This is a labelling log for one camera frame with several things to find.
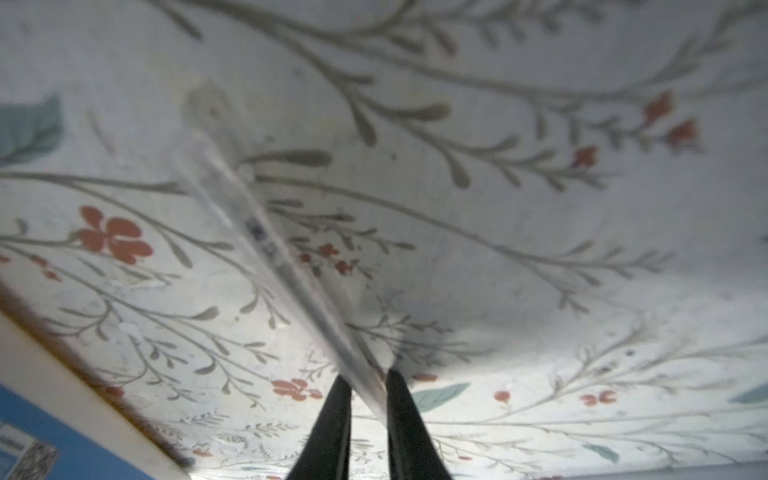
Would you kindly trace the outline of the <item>white plastic storage bin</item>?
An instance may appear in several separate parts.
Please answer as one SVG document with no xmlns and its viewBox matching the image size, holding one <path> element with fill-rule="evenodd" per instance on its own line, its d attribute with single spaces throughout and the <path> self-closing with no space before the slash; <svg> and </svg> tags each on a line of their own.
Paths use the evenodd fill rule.
<svg viewBox="0 0 768 480">
<path fill-rule="evenodd" d="M 187 479 L 159 447 L 7 315 L 1 420 L 57 447 L 51 479 Z"/>
</svg>

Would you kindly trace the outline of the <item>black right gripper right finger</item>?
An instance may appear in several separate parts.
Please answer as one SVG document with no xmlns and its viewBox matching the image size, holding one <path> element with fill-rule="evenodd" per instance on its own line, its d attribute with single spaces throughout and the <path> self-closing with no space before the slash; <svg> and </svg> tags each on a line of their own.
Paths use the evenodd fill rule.
<svg viewBox="0 0 768 480">
<path fill-rule="evenodd" d="M 392 480 L 451 480 L 404 377 L 386 376 L 389 473 Z"/>
</svg>

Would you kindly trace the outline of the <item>long glass stirring rod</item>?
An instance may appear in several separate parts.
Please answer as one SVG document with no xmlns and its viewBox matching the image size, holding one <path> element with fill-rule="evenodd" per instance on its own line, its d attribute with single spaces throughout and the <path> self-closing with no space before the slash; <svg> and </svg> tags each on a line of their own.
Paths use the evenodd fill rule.
<svg viewBox="0 0 768 480">
<path fill-rule="evenodd" d="M 349 328 L 344 292 L 314 277 L 293 256 L 263 196 L 238 171 L 246 156 L 245 122 L 227 94 L 210 81 L 201 83 L 184 95 L 181 118 L 183 127 L 171 137 L 167 161 L 182 188 L 228 232 L 245 265 L 260 275 L 385 424 L 385 374 Z"/>
</svg>

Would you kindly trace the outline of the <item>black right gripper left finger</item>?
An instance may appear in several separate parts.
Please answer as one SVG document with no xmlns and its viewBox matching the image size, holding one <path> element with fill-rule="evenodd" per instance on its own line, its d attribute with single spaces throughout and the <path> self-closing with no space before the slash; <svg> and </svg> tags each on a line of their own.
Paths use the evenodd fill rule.
<svg viewBox="0 0 768 480">
<path fill-rule="evenodd" d="M 287 480 L 347 480 L 352 427 L 352 390 L 337 376 Z"/>
</svg>

